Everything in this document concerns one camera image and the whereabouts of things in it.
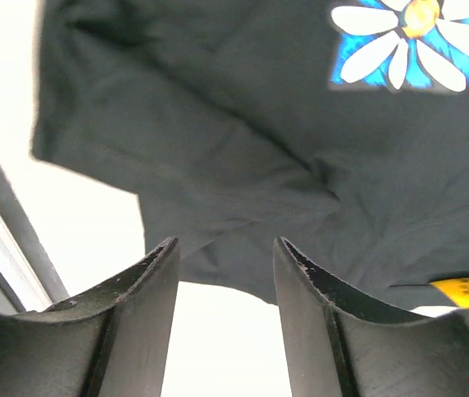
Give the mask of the black t shirt flower print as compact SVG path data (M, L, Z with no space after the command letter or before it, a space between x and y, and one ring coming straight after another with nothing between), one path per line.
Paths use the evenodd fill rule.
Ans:
M48 1L35 158L134 193L181 279L272 243L404 309L469 279L469 1Z

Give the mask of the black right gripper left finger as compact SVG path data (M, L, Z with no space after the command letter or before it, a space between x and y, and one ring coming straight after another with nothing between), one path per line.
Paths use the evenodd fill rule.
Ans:
M0 396L158 396L179 282L178 242L43 312L0 314Z

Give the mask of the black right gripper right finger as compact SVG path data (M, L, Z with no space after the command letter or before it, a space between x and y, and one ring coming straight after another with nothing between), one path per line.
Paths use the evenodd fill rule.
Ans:
M294 396L469 396L469 310L436 318L397 308L273 247Z

